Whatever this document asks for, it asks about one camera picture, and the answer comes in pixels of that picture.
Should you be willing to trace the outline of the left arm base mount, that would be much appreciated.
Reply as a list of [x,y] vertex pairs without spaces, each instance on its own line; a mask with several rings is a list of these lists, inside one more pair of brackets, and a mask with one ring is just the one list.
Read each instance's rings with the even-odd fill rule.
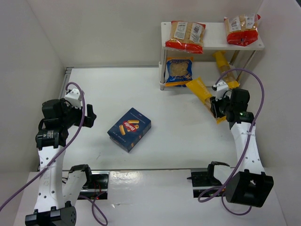
[[93,199],[107,199],[109,173],[107,171],[91,172],[86,169],[72,169],[63,172],[63,199],[72,205],[82,195]]

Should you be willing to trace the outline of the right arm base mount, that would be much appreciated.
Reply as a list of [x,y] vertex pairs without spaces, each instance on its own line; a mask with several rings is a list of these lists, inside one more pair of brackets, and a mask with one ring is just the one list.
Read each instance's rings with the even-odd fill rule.
[[209,179],[207,171],[191,171],[190,176],[187,177],[192,184],[193,197],[198,198],[198,196],[206,189],[211,187],[222,185],[215,179]]

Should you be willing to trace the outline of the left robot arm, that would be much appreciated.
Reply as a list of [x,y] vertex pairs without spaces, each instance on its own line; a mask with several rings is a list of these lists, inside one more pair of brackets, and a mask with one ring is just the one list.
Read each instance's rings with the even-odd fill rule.
[[87,164],[73,166],[63,183],[68,129],[72,126],[91,128],[96,115],[92,105],[83,108],[80,101],[68,97],[44,102],[42,112],[44,118],[36,135],[42,174],[34,212],[25,217],[25,224],[73,226],[77,219],[75,204],[82,187],[91,180],[91,170]]

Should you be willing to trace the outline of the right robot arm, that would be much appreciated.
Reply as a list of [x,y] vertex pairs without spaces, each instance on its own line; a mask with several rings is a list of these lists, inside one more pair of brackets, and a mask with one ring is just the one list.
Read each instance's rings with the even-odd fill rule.
[[262,166],[255,137],[255,116],[247,111],[250,94],[245,89],[215,88],[210,98],[211,112],[217,119],[224,117],[233,135],[238,163],[235,168],[223,162],[208,165],[208,179],[222,186],[227,202],[262,207],[274,180]]

